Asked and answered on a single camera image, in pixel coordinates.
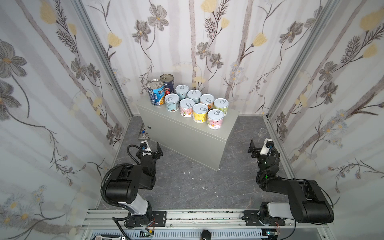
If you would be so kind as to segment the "orange label can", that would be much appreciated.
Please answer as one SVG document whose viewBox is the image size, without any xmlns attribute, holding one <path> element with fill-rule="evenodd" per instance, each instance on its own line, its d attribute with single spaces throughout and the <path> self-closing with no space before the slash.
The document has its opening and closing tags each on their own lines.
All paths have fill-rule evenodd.
<svg viewBox="0 0 384 240">
<path fill-rule="evenodd" d="M 215 97 L 211 94 L 203 94 L 200 96 L 200 103 L 205 104 L 209 110 L 214 107 Z"/>
</svg>

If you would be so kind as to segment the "blue label tall can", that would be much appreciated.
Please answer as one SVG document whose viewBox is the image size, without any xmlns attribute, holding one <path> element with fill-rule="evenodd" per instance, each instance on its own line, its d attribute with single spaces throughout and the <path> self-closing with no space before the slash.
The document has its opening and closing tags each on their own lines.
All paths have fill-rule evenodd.
<svg viewBox="0 0 384 240">
<path fill-rule="evenodd" d="M 151 104 L 155 106 L 164 105 L 165 104 L 164 83 L 160 80 L 151 80 L 147 82 L 146 86 L 147 86 Z"/>
</svg>

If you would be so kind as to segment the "dark chopped tomatoes can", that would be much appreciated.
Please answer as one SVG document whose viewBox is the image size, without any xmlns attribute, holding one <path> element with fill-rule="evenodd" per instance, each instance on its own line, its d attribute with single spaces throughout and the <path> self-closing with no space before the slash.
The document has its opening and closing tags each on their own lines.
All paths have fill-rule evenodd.
<svg viewBox="0 0 384 240">
<path fill-rule="evenodd" d="M 174 93 L 174 76 L 171 74 L 163 74 L 160 76 L 160 80 L 163 82 L 165 95 Z"/>
</svg>

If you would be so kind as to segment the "green label can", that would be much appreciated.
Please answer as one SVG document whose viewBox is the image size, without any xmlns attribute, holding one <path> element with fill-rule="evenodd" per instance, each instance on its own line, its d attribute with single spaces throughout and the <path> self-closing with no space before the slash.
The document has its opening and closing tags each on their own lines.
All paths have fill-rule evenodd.
<svg viewBox="0 0 384 240">
<path fill-rule="evenodd" d="M 176 94 L 179 96 L 180 100 L 187 97 L 189 90 L 190 88 L 187 85 L 177 85 L 175 88 Z"/>
</svg>

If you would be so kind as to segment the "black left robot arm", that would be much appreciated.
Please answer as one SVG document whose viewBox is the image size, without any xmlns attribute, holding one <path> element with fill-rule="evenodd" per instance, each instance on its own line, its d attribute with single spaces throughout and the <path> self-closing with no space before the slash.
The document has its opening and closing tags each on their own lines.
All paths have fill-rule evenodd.
<svg viewBox="0 0 384 240">
<path fill-rule="evenodd" d="M 148 142 L 128 145 L 128 156 L 135 164 L 119 164 L 104 176 L 100 193 L 111 206 L 128 210 L 135 217 L 153 217 L 151 204 L 139 195 L 139 190 L 152 190 L 156 183 L 156 163 L 163 155 L 159 144 L 152 151 Z"/>
</svg>

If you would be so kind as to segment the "lime label can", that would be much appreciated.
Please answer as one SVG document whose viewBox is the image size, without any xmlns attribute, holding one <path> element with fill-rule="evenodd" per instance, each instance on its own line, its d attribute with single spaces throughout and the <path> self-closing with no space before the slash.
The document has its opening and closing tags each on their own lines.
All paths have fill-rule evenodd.
<svg viewBox="0 0 384 240">
<path fill-rule="evenodd" d="M 224 98 L 217 98 L 214 100 L 214 109 L 223 112 L 224 116 L 227 115 L 229 109 L 229 101 Z"/>
</svg>

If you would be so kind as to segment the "red label can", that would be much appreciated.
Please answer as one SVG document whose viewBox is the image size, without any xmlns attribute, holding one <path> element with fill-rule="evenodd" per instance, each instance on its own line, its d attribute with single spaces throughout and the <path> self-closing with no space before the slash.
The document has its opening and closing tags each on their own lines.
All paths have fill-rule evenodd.
<svg viewBox="0 0 384 240">
<path fill-rule="evenodd" d="M 185 118 L 190 118 L 193 115 L 193 106 L 195 105 L 195 101 L 192 99 L 182 99 L 180 101 L 180 113 Z"/>
</svg>

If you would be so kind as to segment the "pink label can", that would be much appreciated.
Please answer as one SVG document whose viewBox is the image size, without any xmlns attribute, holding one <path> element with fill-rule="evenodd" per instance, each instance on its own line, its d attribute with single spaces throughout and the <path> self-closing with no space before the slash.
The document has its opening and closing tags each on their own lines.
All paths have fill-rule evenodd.
<svg viewBox="0 0 384 240">
<path fill-rule="evenodd" d="M 222 127 L 224 113 L 218 109 L 212 109 L 207 114 L 207 125 L 210 129 L 218 130 Z"/>
</svg>

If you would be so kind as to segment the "teal label can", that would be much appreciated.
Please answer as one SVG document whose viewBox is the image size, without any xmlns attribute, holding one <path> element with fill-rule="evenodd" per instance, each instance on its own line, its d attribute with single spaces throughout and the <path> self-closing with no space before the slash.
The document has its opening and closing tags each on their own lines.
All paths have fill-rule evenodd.
<svg viewBox="0 0 384 240">
<path fill-rule="evenodd" d="M 180 97 L 177 94 L 168 94 L 165 96 L 166 109 L 169 112 L 177 112 L 179 106 Z"/>
</svg>

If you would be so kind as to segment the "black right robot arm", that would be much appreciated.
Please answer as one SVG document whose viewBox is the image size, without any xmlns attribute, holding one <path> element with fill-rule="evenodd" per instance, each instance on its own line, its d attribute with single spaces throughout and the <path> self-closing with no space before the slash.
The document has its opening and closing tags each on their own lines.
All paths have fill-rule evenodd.
<svg viewBox="0 0 384 240">
<path fill-rule="evenodd" d="M 265 139 L 261 148 L 251 140 L 248 153 L 257 159 L 259 171 L 256 183 L 264 192 L 288 197 L 287 202 L 263 202 L 257 213 L 262 225 L 269 226 L 278 220 L 294 220 L 301 224 L 322 225 L 334 220 L 333 204 L 329 203 L 316 181 L 287 179 L 278 176 L 280 153 L 271 139 Z"/>
</svg>

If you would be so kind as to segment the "yellow label can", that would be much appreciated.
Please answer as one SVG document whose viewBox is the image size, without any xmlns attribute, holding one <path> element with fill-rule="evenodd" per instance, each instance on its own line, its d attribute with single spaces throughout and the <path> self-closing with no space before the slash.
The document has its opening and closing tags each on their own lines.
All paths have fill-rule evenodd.
<svg viewBox="0 0 384 240">
<path fill-rule="evenodd" d="M 205 123 L 207 121 L 208 106 L 205 104 L 195 104 L 193 106 L 193 120 L 196 123 Z"/>
</svg>

